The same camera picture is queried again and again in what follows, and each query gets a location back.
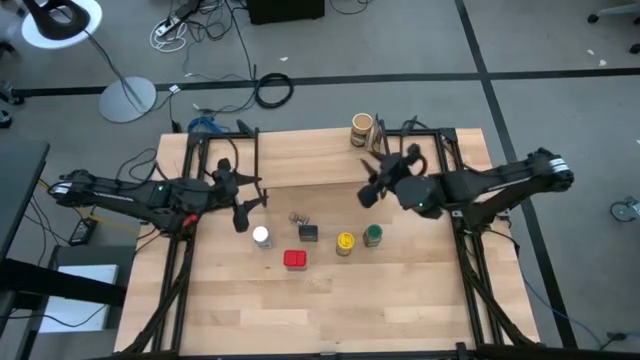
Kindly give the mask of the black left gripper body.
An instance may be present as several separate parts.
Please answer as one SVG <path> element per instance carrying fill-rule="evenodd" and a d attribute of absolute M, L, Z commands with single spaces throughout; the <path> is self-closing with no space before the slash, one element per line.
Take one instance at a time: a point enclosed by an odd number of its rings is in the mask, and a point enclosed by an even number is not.
<path fill-rule="evenodd" d="M 222 158 L 217 163 L 217 169 L 212 173 L 214 180 L 213 209 L 231 208 L 233 225 L 238 233 L 246 232 L 249 227 L 248 210 L 244 203 L 237 199 L 239 192 L 236 173 L 231 170 L 228 158 Z"/>

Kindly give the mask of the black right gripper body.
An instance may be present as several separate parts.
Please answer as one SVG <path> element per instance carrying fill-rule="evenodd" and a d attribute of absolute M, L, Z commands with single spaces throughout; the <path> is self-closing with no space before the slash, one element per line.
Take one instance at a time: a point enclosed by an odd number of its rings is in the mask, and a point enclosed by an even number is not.
<path fill-rule="evenodd" d="M 393 169 L 384 169 L 386 172 L 386 181 L 384 185 L 365 185 L 357 192 L 357 198 L 360 204 L 365 208 L 371 208 L 379 198 L 384 198 L 387 192 L 396 193 L 395 187 L 397 183 L 407 177 L 413 176 L 410 167 L 416 162 L 422 164 L 422 168 L 417 176 L 423 176 L 426 173 L 426 158 L 421 153 L 418 144 L 413 143 L 408 147 L 408 153 L 404 156 L 401 152 L 402 160 L 399 165 Z"/>

